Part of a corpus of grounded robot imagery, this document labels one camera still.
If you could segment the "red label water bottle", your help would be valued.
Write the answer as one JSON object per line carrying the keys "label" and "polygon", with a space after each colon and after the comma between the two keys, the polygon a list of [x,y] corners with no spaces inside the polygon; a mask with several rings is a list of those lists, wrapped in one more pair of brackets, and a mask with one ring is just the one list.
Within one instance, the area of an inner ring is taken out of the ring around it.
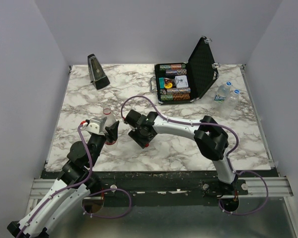
{"label": "red label water bottle", "polygon": [[[105,106],[102,110],[102,118],[106,118],[106,122],[104,124],[104,127],[110,127],[113,123],[116,122],[115,116],[111,111],[111,108],[108,106]],[[107,148],[107,150],[112,150],[112,149],[116,149],[118,145],[118,141],[114,141],[114,142],[105,142],[105,146]]]}

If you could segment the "Pocari Sweat clear bottle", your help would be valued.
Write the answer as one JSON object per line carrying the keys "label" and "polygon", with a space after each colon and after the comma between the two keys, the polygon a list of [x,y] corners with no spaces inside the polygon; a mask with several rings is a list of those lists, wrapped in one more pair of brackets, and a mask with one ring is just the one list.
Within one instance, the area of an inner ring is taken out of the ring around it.
{"label": "Pocari Sweat clear bottle", "polygon": [[225,83],[218,88],[215,94],[214,101],[216,103],[223,103],[227,96],[230,94],[231,86],[226,86]]}

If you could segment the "clear unlabelled plastic bottle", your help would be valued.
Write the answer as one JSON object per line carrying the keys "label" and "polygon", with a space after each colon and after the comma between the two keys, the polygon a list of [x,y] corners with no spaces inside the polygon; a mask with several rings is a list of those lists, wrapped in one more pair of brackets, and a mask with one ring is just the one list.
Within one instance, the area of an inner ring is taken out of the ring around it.
{"label": "clear unlabelled plastic bottle", "polygon": [[239,95],[232,92],[224,101],[220,109],[220,116],[228,118],[239,102]]}

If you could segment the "white blue Pocari cap spare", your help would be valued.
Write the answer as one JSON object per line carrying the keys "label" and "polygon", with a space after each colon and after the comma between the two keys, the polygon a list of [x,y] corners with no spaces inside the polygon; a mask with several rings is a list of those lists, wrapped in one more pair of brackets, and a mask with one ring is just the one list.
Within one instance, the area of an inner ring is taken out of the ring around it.
{"label": "white blue Pocari cap spare", "polygon": [[238,89],[235,89],[234,90],[234,94],[239,95],[240,94],[240,91]]}

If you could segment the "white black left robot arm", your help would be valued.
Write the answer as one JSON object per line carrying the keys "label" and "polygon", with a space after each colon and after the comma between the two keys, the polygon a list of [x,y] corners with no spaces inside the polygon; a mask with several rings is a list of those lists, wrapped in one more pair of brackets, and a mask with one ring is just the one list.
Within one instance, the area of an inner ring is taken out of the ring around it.
{"label": "white black left robot arm", "polygon": [[28,215],[7,226],[15,238],[47,238],[52,225],[72,206],[101,192],[101,181],[92,168],[104,144],[117,140],[119,122],[105,124],[105,118],[81,122],[77,128],[80,140],[70,147],[68,161],[52,187]]}

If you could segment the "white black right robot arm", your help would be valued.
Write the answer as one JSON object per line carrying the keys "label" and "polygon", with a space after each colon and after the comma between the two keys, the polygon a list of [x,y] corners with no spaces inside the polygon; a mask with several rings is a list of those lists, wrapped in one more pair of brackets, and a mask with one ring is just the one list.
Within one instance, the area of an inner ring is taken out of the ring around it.
{"label": "white black right robot arm", "polygon": [[157,112],[149,112],[145,116],[130,110],[123,119],[132,129],[128,135],[143,149],[158,134],[176,135],[195,141],[201,154],[211,160],[216,168],[219,190],[230,194],[236,189],[237,175],[225,154],[228,134],[212,117],[188,120],[170,118]]}

